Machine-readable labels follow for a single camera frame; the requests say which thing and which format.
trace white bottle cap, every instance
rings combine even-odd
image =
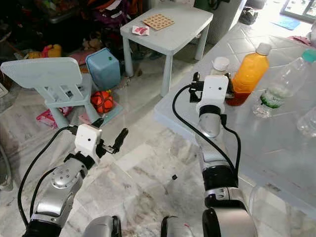
[[[229,65],[229,59],[225,57],[217,57],[214,60],[213,68],[218,71],[225,71]]]
[[[260,43],[256,52],[259,53],[260,55],[269,55],[271,50],[271,45],[268,43]]]

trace blue plastic box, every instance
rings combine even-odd
[[[85,59],[94,83],[100,90],[108,90],[120,82],[119,61],[103,48]]]

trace small white table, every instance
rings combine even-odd
[[[162,14],[174,21],[174,24],[159,31],[150,28],[149,36],[139,36],[132,33],[132,26],[145,26],[143,19]],[[132,40],[140,45],[166,55],[164,65],[161,95],[165,96],[170,88],[172,56],[187,45],[194,37],[202,32],[198,41],[196,60],[203,56],[209,23],[213,14],[194,7],[174,2],[164,2],[153,8],[128,24],[120,28],[123,37],[125,70],[129,77],[134,75],[129,41]]]
[[[159,101],[155,106],[155,118],[196,144],[195,134],[173,114],[171,105],[176,92],[192,81],[195,72],[200,72],[201,78],[208,75],[212,62],[218,56],[229,58],[228,70],[234,74],[244,56],[253,52],[260,42],[272,45],[269,70],[243,105],[225,105],[228,127],[241,138],[240,172],[257,184],[250,200],[253,200],[259,186],[264,187],[316,220],[316,140],[304,137],[296,128],[298,118],[316,105],[315,77],[308,78],[304,86],[272,118],[258,118],[252,112],[253,103],[267,87],[269,80],[284,65],[300,57],[306,46],[237,24]],[[316,75],[316,64],[313,64],[311,75]],[[183,91],[176,103],[177,112],[197,126],[196,105],[190,103],[189,99],[188,91]],[[236,140],[224,133],[224,141],[234,163]]]

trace black cable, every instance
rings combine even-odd
[[[173,102],[172,102],[172,110],[174,115],[182,122],[184,123],[186,126],[188,126],[190,129],[192,129],[195,133],[197,133],[200,137],[202,137],[206,142],[208,142],[212,147],[214,147],[227,161],[227,163],[229,164],[230,168],[232,169],[232,172],[236,173],[235,167],[231,161],[231,159],[229,159],[229,157],[225,154],[225,152],[222,151],[222,149],[220,149],[214,142],[212,142],[210,139],[208,139],[203,133],[201,133],[199,130],[197,130],[194,126],[192,126],[191,124],[189,124],[186,120],[184,120],[176,111],[175,109],[175,104],[176,104],[176,100],[179,97],[179,95],[182,93],[182,91],[184,91],[185,89],[190,88],[190,85],[186,85],[184,86],[182,89],[180,89],[177,94],[174,96]]]
[[[51,172],[53,172],[54,169],[55,169],[55,168],[52,168],[51,170],[49,170],[49,171],[47,171],[45,174],[43,174],[43,176],[39,179],[39,182],[38,182],[38,184],[37,184],[36,187],[35,187],[35,190],[34,190],[33,196],[32,196],[31,206],[30,206],[30,218],[31,218],[31,216],[33,215],[34,203],[35,203],[35,199],[36,199],[36,196],[37,196],[37,194],[38,194],[40,185],[41,185],[41,183],[43,182],[43,180],[46,178],[46,176],[49,175]]]
[[[19,187],[19,191],[18,191],[18,208],[19,208],[19,212],[20,215],[22,217],[22,220],[24,222],[25,227],[28,226],[28,220],[25,216],[24,210],[23,210],[23,206],[22,206],[22,201],[21,201],[21,195],[22,195],[22,190],[26,181],[26,178],[28,177],[32,167],[34,166],[35,162],[40,158],[40,156],[46,151],[46,149],[50,146],[50,144],[54,141],[54,139],[57,137],[57,135],[63,131],[63,130],[70,130],[72,127],[68,126],[68,127],[63,127],[60,128],[55,134],[54,136],[49,140],[49,142],[46,144],[46,146],[38,153],[38,155],[34,158],[34,160],[31,162],[30,166],[28,167],[28,169],[26,170],[23,179],[21,181],[20,187]]]
[[[238,136],[238,134],[234,131],[231,130],[229,128],[226,127],[226,125],[223,125],[224,129],[230,133],[232,133],[233,135],[235,135],[236,139],[237,139],[237,157],[236,157],[236,164],[235,164],[235,173],[238,176],[238,170],[239,170],[239,163],[240,163],[240,153],[241,153],[241,141],[240,141],[240,137]]]

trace clear plastic bottle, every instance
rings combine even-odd
[[[225,57],[215,58],[210,75],[218,75],[218,76],[225,75],[227,73],[228,65],[229,65],[228,58],[225,58]]]
[[[269,68],[271,45],[260,43],[255,53],[246,55],[233,78],[234,98],[226,99],[231,106],[242,105]]]
[[[271,117],[273,109],[282,106],[287,98],[293,96],[303,86],[314,61],[316,61],[316,51],[307,49],[302,57],[281,69],[253,106],[254,114],[262,118]]]
[[[316,137],[316,107],[312,108],[297,121],[297,128],[305,136]]]

